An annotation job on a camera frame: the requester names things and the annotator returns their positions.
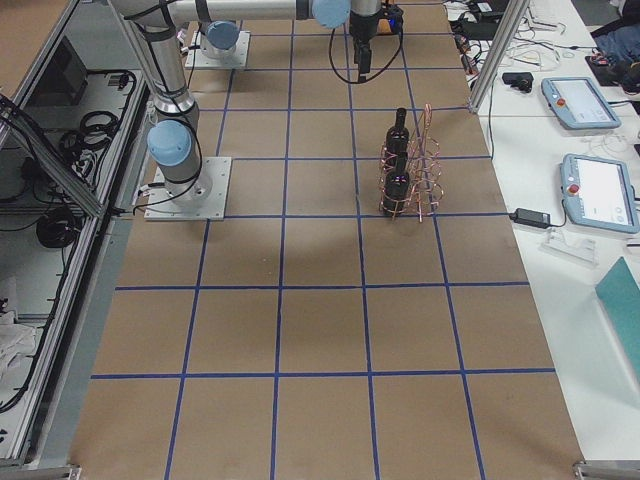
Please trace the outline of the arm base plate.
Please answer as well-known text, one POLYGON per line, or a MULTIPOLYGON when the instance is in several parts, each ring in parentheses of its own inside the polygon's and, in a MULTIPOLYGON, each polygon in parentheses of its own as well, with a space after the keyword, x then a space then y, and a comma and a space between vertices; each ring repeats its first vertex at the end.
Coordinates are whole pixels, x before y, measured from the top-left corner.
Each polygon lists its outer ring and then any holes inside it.
POLYGON ((161 183, 149 190, 150 206, 145 208, 148 221, 222 221, 232 169, 231 157, 205 157, 194 185, 166 183, 159 167, 153 182, 161 183))
POLYGON ((245 69, 250 46, 250 33, 241 31, 236 44, 230 49, 219 49, 196 31, 191 39, 185 67, 194 70, 245 69))

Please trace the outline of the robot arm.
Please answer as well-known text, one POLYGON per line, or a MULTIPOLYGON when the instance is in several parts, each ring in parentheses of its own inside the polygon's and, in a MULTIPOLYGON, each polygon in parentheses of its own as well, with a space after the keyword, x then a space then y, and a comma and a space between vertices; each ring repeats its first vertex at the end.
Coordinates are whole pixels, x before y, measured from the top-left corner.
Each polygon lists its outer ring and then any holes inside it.
POLYGON ((209 193, 211 181, 202 173, 196 135, 199 110, 187 87, 176 31, 131 20, 124 25, 150 81, 157 121, 147 135, 147 147, 164 177, 167 195, 182 203, 200 200, 209 193))
POLYGON ((330 30, 347 24, 359 84, 376 78, 370 73, 370 42, 382 20, 398 37, 399 46, 404 40, 403 11, 387 1, 113 1, 111 5, 125 21, 162 32, 185 22, 313 19, 330 30))

